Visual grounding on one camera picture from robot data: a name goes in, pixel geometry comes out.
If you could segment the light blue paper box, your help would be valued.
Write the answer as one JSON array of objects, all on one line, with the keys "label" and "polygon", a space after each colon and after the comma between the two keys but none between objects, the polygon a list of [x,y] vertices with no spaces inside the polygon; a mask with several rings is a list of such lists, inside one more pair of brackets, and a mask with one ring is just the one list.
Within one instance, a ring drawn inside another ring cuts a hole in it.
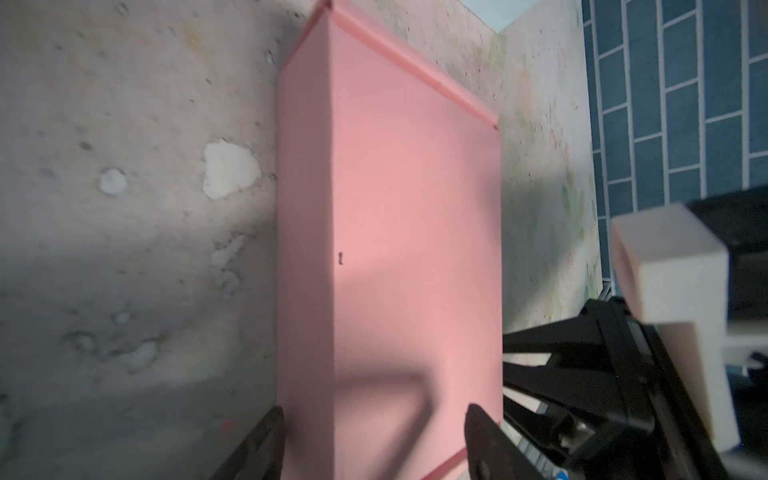
[{"label": "light blue paper box", "polygon": [[460,3],[493,32],[500,33],[537,0],[461,0]]}]

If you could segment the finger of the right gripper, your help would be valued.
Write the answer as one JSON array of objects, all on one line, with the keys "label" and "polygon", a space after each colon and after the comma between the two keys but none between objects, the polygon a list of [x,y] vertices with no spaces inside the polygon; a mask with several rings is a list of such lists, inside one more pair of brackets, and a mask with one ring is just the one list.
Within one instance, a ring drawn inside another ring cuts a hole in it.
[{"label": "finger of the right gripper", "polygon": [[590,299],[577,316],[502,337],[504,354],[559,355],[563,366],[614,366],[624,301]]},{"label": "finger of the right gripper", "polygon": [[513,399],[504,400],[504,420],[562,468],[578,467],[649,436],[655,416],[639,384],[625,399],[609,372],[550,366],[503,365],[503,386],[556,410],[548,417]]}]

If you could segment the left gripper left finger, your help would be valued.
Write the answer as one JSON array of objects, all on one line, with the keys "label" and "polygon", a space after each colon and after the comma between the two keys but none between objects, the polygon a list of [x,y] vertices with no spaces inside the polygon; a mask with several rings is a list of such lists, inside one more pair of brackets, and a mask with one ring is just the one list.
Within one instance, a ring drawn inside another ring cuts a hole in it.
[{"label": "left gripper left finger", "polygon": [[209,477],[210,480],[280,480],[286,446],[283,409],[272,407]]}]

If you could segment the pink paper box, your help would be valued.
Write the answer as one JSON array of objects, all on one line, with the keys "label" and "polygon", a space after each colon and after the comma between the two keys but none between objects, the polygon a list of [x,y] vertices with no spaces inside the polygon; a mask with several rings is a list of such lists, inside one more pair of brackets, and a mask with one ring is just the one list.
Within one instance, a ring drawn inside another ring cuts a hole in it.
[{"label": "pink paper box", "polygon": [[502,419],[497,115],[347,1],[277,87],[287,479],[440,479]]}]

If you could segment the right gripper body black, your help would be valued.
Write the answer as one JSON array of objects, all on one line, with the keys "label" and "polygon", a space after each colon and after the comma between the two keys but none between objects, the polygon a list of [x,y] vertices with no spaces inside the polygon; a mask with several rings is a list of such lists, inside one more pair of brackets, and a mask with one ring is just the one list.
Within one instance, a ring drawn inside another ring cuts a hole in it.
[{"label": "right gripper body black", "polygon": [[[687,206],[730,255],[729,321],[767,320],[767,191],[757,187]],[[582,479],[763,479],[767,475],[767,351],[726,368],[741,442],[715,450],[662,339],[624,301],[618,354],[620,380],[643,388],[655,416],[653,432],[580,465]]]}]

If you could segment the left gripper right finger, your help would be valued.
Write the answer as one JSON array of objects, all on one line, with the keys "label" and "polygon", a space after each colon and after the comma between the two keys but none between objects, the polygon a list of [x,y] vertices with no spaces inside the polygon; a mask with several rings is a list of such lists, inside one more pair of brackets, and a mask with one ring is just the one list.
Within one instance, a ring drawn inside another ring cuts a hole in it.
[{"label": "left gripper right finger", "polygon": [[471,480],[542,480],[543,476],[485,410],[470,404],[464,421]]}]

